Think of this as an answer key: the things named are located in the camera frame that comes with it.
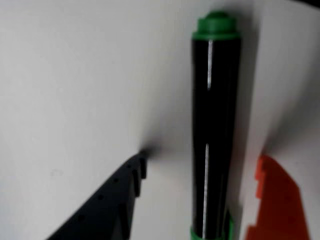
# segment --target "white surface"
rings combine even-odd
[[[319,12],[284,1],[1,0],[0,239],[48,237],[148,139],[164,154],[149,163],[131,237],[189,238],[190,35],[220,7],[244,36],[228,193],[241,239],[266,143],[320,235]]]

